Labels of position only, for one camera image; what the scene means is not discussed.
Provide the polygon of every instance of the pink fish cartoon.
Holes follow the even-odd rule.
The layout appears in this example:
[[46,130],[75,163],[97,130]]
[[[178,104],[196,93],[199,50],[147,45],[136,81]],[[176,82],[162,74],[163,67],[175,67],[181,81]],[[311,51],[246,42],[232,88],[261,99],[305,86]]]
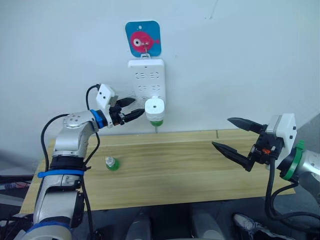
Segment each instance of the pink fish cartoon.
[[131,35],[131,45],[139,53],[149,51],[154,44],[160,44],[159,39],[153,40],[151,36],[144,31],[136,31]]

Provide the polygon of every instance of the blue sticker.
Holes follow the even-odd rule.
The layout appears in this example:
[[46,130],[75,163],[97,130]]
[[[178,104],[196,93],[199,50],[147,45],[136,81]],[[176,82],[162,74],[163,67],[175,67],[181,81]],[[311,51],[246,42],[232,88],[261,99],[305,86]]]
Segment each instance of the blue sticker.
[[130,21],[125,32],[133,56],[139,58],[146,52],[151,57],[160,55],[160,27],[156,21]]

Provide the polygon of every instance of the wooden tabletop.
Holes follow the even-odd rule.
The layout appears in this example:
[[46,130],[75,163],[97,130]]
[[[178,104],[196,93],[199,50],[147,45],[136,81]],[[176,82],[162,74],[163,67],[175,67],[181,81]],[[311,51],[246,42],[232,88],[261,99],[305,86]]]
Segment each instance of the wooden tabletop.
[[[204,202],[264,196],[269,171],[256,163],[251,172],[225,158],[211,144],[223,143],[248,155],[258,135],[244,130],[212,130],[101,136],[88,166],[85,186],[92,210]],[[91,137],[88,154],[96,146]],[[53,150],[51,144],[49,156]],[[106,157],[119,160],[110,171]],[[38,172],[44,170],[44,161]],[[41,180],[33,178],[21,213],[34,211]],[[276,171],[273,189],[287,185]]]

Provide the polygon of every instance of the white wall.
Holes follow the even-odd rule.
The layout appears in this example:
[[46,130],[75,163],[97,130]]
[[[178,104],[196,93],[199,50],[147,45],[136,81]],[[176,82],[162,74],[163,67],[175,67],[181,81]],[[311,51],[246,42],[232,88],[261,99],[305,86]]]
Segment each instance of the white wall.
[[[299,127],[318,114],[319,1],[219,0],[211,16],[215,2],[1,1],[0,153],[37,162],[44,124],[85,110],[92,84],[133,95],[129,21],[160,24],[167,109],[159,132],[233,128],[228,117],[267,123],[283,112],[295,112]],[[101,133],[154,132],[146,123]]]

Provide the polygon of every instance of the green bottle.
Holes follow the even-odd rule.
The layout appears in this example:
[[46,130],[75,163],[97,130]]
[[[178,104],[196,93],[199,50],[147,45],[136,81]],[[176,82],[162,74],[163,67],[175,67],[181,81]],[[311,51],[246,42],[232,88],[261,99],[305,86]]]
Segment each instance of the green bottle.
[[105,165],[110,171],[116,171],[120,167],[119,161],[112,156],[108,156],[105,159]]

